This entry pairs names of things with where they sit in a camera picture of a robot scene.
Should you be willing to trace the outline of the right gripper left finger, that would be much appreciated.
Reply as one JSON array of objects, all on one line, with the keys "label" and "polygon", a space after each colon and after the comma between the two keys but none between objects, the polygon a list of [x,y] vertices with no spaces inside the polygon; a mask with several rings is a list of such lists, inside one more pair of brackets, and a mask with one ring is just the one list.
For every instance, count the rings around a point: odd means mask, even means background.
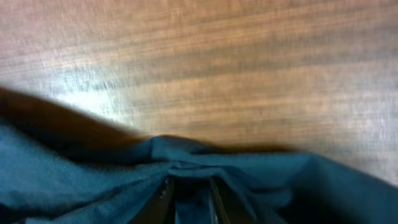
[{"label": "right gripper left finger", "polygon": [[130,224],[174,224],[174,192],[174,180],[168,177],[160,184],[139,213],[130,221]]}]

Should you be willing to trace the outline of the dark blue denim shorts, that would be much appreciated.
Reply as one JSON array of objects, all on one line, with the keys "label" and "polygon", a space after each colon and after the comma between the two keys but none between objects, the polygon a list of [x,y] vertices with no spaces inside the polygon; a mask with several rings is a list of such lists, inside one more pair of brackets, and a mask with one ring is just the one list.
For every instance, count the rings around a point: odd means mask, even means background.
[{"label": "dark blue denim shorts", "polygon": [[212,178],[258,223],[397,222],[395,186],[316,154],[217,154],[167,137],[96,152],[1,123],[2,223],[127,223],[166,182],[178,223],[209,223]]}]

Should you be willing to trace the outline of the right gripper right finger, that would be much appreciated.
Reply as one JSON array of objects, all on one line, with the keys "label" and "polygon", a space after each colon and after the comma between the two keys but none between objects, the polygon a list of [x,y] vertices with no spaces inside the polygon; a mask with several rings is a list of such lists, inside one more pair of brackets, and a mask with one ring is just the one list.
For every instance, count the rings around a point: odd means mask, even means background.
[{"label": "right gripper right finger", "polygon": [[238,196],[219,178],[209,179],[212,224],[249,223],[249,214]]}]

